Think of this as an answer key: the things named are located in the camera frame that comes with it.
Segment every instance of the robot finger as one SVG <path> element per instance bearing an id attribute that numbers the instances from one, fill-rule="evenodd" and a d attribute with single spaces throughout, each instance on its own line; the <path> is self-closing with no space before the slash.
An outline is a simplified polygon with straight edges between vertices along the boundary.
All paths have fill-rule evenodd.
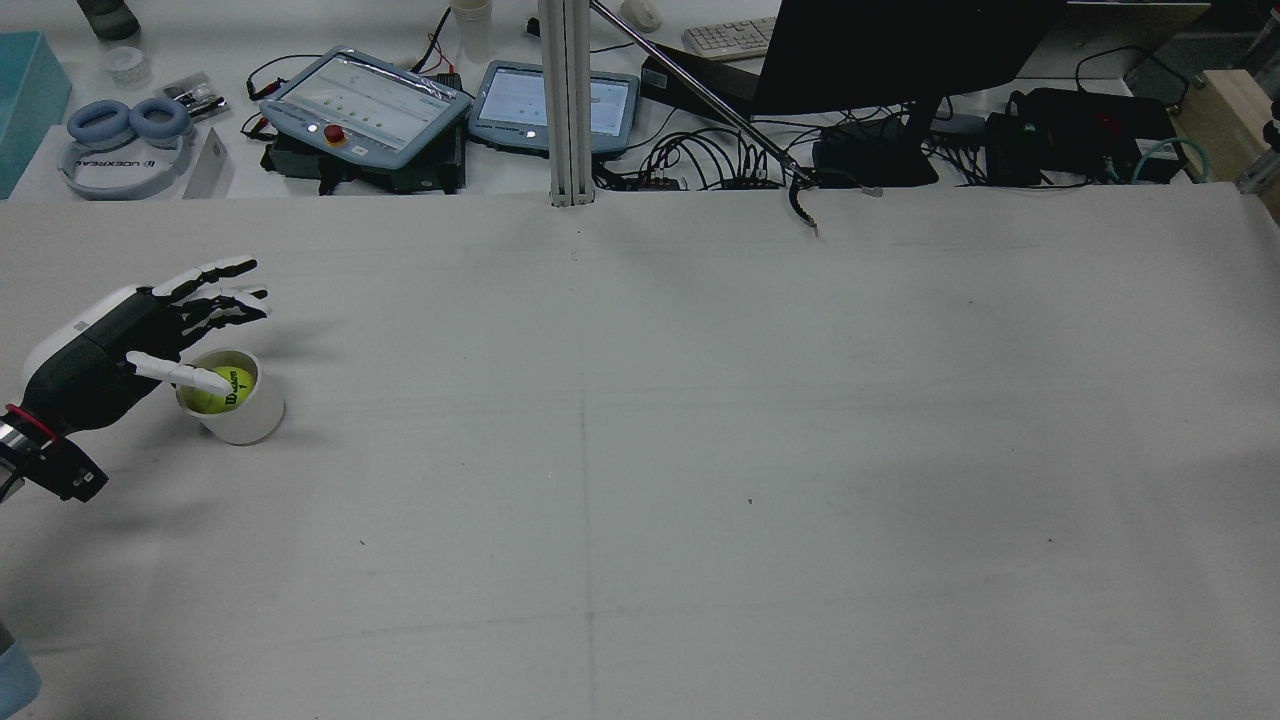
<path id="1" fill-rule="evenodd" d="M 224 278 L 243 275 L 257 266 L 252 255 L 224 258 L 192 268 L 186 273 L 169 278 L 151 288 L 151 295 L 161 302 L 177 302 L 200 290 L 201 286 L 218 284 Z"/>
<path id="2" fill-rule="evenodd" d="M 211 284 L 211 286 L 202 287 L 202 288 L 197 290 L 196 292 L 192 292 L 191 295 L 180 299 L 174 305 L 174 307 L 179 307 L 180 309 L 186 304 L 191 302 L 192 300 L 207 300 L 207 299 L 218 297 L 219 295 L 252 295 L 253 297 L 256 297 L 259 300 L 266 300 L 266 297 L 270 293 L 266 291 L 266 286 L 265 284 L 242 284 L 242 286 L 236 286 L 236 287 L 227 287 L 227 286 L 223 286 L 223 284 Z"/>
<path id="3" fill-rule="evenodd" d="M 256 318 L 266 318 L 271 314 L 271 306 L 264 300 L 264 297 L 266 297 L 266 288 L 261 290 L 261 295 L 257 295 L 253 291 L 255 288 L 252 287 L 230 288 L 227 295 L 197 297 L 195 300 L 179 302 L 173 307 L 182 313 L 183 319 L 191 325 L 204 322 L 219 310 L 236 309 L 243 314 L 255 315 Z"/>
<path id="4" fill-rule="evenodd" d="M 212 370 L 163 360 L 136 350 L 125 352 L 124 360 L 133 365 L 133 374 L 138 377 L 188 386 L 214 395 L 234 392 L 232 384 Z"/>
<path id="5" fill-rule="evenodd" d="M 212 331 L 225 328 L 228 325 L 243 325 L 246 323 L 252 323 L 253 320 L 261 320 L 266 315 L 256 310 L 250 310 L 244 313 L 241 307 L 233 309 L 219 309 L 210 314 L 207 318 L 197 320 L 188 325 L 187 331 L 182 336 L 182 342 L 186 347 L 191 347 L 200 342 L 206 334 Z"/>

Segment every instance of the desk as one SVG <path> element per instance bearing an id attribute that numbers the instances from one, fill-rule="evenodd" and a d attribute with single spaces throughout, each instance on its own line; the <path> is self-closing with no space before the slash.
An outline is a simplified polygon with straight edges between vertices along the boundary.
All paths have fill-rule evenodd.
<path id="1" fill-rule="evenodd" d="M 150 58 L 152 82 L 146 87 L 122 90 L 115 87 L 101 69 L 101 55 L 110 47 L 99 42 L 74 3 L 10 4 L 0 15 L 0 32 L 37 28 L 46 33 L 54 53 L 61 60 L 73 91 L 68 114 L 77 108 L 104 97 L 136 104 L 154 92 L 154 87 L 186 76 L 205 72 L 214 87 L 224 94 L 232 111 L 210 123 L 223 137 L 228 150 L 232 173 L 225 183 L 229 197 L 289 197 L 314 196 L 316 181 L 289 179 L 259 168 L 264 143 L 248 141 L 238 135 L 241 124 L 256 111 L 244 94 L 244 78 L 257 65 L 271 58 L 294 53 L 324 53 L 334 45 L 352 45 L 371 55 L 408 67 L 425 50 L 426 35 L 435 27 L 444 3 L 407 8 L 401 3 L 316 3 L 312 0 L 279 0 L 270 8 L 250 0 L 219 0 L 210 4 L 166 3 L 163 0 L 133 0 L 142 24 L 142 33 L 131 41 Z M 525 33 L 525 20 L 538 14 L 536 0 L 497 0 L 494 3 L 493 45 L 495 56 L 506 60 L 540 63 L 538 38 Z M 655 42 L 680 47 L 684 28 L 726 19 L 762 17 L 777 13 L 777 1 L 740 0 L 732 8 L 714 3 L 660 3 L 666 23 L 650 35 Z M 625 37 L 600 18 L 591 20 L 591 46 L 605 47 L 625 41 Z M 466 88 L 475 92 L 484 77 L 485 64 L 467 60 L 460 51 L 457 29 L 448 24 L 442 32 L 443 46 L 457 61 Z M 639 74 L 644 53 L 636 47 L 603 53 L 591 56 L 591 67 L 598 70 Z M 310 60 L 298 59 L 273 65 L 255 79 L 261 87 L 278 74 L 292 77 Z M 759 69 L 760 61 L 748 63 L 749 69 Z M 1115 81 L 1085 81 L 1094 91 L 1125 92 L 1124 83 Z M 997 88 L 973 96 L 956 99 L 961 113 L 986 115 L 1002 109 L 1010 90 L 1030 90 L 1041 85 L 1070 87 L 1069 81 L 1019 81 L 1010 87 Z M 632 137 L 639 142 L 649 137 L 668 115 L 669 108 L 641 100 Z M 823 124 L 833 124 L 840 114 L 822 118 Z M 677 113 L 669 129 L 704 127 L 700 118 Z M 776 132 L 785 143 L 794 133 L 785 128 L 765 127 Z M 616 169 L 634 169 L 648 147 L 628 154 L 614 165 Z M 797 156 L 809 160 L 801 146 Z M 943 178 L 959 178 L 943 170 Z M 687 174 L 695 178 L 691 167 Z M 550 184 L 550 172 L 545 160 L 532 156 L 499 152 L 477 143 L 467 145 L 467 193 L 545 192 Z M 338 195 L 380 195 L 381 191 L 364 183 L 342 183 Z"/>
<path id="2" fill-rule="evenodd" d="M 759 197 L 0 205 L 6 397 L 243 251 L 276 314 L 204 342 L 288 397 L 233 448 L 156 392 L 3 507 L 35 716 L 1280 715 L 1256 199 Z"/>

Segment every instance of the white cup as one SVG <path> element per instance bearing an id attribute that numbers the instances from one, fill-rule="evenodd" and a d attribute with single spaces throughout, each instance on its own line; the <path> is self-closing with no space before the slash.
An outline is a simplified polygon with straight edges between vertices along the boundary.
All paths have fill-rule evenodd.
<path id="1" fill-rule="evenodd" d="M 253 375 L 253 388 L 236 404 L 236 407 L 223 413 L 200 413 L 189 406 L 195 388 L 177 388 L 178 405 L 200 424 L 209 428 L 218 439 L 229 445 L 252 445 L 271 434 L 284 418 L 284 395 L 280 387 L 262 372 L 262 363 L 250 352 L 239 350 L 215 350 L 201 355 L 189 363 L 197 368 L 212 370 L 223 365 L 248 370 Z"/>
<path id="2" fill-rule="evenodd" d="M 453 20 L 458 26 L 462 36 L 462 53 L 467 60 L 481 65 L 486 64 L 493 55 L 489 46 L 489 26 L 492 24 L 493 5 L 489 0 L 449 0 L 453 9 Z"/>

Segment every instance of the red emergency stop button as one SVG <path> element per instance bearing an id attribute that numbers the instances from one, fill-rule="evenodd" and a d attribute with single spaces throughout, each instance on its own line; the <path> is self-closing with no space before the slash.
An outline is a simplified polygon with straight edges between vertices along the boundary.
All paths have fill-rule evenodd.
<path id="1" fill-rule="evenodd" d="M 329 145 L 342 145 L 347 141 L 347 132 L 342 129 L 342 126 L 325 126 L 324 140 Z"/>

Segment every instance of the blue headphones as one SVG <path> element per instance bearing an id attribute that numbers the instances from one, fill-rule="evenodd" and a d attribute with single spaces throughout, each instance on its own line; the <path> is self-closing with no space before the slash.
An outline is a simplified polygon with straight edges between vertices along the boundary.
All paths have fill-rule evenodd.
<path id="1" fill-rule="evenodd" d="M 187 108 L 169 97 L 148 97 L 131 110 L 119 100 L 99 100 L 72 113 L 67 132 L 74 142 L 63 150 L 58 169 L 67 187 L 88 200 L 142 200 L 173 184 L 191 165 L 196 128 Z M 177 150 L 173 164 L 145 181 L 118 187 L 90 187 L 76 182 L 76 164 L 88 155 L 109 152 L 141 137 L 148 145 Z"/>

